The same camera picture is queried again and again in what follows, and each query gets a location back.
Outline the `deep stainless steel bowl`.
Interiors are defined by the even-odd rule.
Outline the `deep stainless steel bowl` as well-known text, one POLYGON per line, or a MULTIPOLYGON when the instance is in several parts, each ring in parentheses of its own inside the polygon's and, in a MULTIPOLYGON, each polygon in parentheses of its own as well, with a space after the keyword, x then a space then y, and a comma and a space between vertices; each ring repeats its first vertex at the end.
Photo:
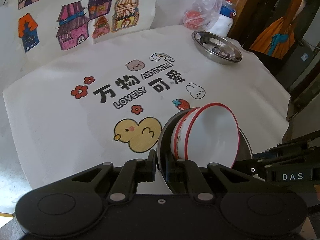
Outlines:
MULTIPOLYGON (((171 152, 171 136, 174 134, 174 129, 178 122, 189 112, 194 111, 196 108, 186 109, 179 111, 172 116, 164 125, 161 131, 161 135, 157 144, 157 159, 158 169, 160 170, 162 177, 173 194, 186 194, 185 186, 182 182, 175 182, 170 179, 170 172, 175 172, 175 156, 171 152)), ((243 161, 253 159, 252 148, 247 140, 244 132, 239 129, 240 132, 240 146, 236 155, 235 161, 243 161)))

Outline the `white bowl red rim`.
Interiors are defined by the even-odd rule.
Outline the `white bowl red rim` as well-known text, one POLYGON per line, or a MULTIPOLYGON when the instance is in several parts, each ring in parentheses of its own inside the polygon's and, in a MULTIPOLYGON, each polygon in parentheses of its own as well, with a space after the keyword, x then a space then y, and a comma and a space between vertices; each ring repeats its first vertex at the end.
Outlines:
POLYGON ((224 104, 210 103, 186 119, 184 158, 198 166, 218 163, 232 167, 240 145, 238 122, 224 104))
POLYGON ((188 160, 188 151, 186 146, 187 131, 194 115, 199 111, 199 107, 189 109, 177 123, 171 136, 170 149, 175 159, 188 160))

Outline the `white printed table cloth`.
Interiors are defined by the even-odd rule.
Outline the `white printed table cloth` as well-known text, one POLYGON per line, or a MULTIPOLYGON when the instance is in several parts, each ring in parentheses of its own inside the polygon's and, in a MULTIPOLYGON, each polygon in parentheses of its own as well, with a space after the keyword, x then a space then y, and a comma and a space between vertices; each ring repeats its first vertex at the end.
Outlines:
POLYGON ((157 124, 179 102, 218 102, 235 115, 254 153, 281 142, 290 95, 248 51, 230 66, 196 48, 182 26, 116 37, 63 56, 3 93, 22 169, 32 188, 100 163, 120 166, 156 146, 157 124))

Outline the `orange dress figure painting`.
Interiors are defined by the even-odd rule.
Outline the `orange dress figure painting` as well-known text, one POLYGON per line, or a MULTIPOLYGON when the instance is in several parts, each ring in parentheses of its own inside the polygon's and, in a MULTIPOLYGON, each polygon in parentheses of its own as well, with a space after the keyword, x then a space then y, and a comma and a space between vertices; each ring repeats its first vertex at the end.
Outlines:
POLYGON ((250 49, 282 59, 295 42, 294 29, 298 23, 298 15, 310 1, 291 0, 285 14, 261 32, 250 49))

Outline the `shallow stainless steel plate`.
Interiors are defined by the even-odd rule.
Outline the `shallow stainless steel plate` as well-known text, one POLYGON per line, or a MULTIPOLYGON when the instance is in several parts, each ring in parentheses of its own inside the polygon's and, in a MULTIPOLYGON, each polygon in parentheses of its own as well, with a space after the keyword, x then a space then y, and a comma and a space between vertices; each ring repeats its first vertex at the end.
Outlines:
POLYGON ((191 38, 198 51, 216 63, 231 65, 242 61, 241 51, 224 37, 206 31, 194 31, 191 38))

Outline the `white blue water bottle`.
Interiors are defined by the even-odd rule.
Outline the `white blue water bottle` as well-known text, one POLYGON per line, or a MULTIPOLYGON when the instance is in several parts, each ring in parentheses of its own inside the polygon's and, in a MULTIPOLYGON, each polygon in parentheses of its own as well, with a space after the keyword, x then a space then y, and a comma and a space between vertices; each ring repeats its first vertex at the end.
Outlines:
POLYGON ((211 32, 215 35, 226 37, 233 25, 233 18, 237 15, 235 5, 231 0, 223 0, 220 14, 211 32))

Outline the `clear plastic bag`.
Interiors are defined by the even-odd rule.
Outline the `clear plastic bag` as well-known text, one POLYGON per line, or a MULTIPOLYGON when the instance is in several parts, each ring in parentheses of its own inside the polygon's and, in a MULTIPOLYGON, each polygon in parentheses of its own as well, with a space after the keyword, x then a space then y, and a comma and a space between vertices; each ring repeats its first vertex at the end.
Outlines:
POLYGON ((223 0, 195 0, 182 18, 191 30, 209 30, 218 20, 223 0))

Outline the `houses drawing paper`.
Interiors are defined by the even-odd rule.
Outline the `houses drawing paper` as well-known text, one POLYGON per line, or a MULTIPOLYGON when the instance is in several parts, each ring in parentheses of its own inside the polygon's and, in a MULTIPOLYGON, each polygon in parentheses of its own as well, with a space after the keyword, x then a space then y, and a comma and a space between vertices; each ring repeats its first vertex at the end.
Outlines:
POLYGON ((146 30, 156 0, 1 0, 1 35, 29 62, 45 63, 85 46, 146 30))

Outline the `brown wooden door frame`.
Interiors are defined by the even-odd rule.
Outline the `brown wooden door frame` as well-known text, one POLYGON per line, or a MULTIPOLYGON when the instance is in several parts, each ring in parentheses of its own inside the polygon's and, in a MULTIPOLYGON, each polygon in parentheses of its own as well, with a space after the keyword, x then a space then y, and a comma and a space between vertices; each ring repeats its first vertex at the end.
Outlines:
POLYGON ((233 21, 233 26, 228 33, 228 37, 237 40, 239 43, 242 42, 246 36, 249 20, 260 1, 261 0, 231 0, 235 5, 236 16, 233 21))

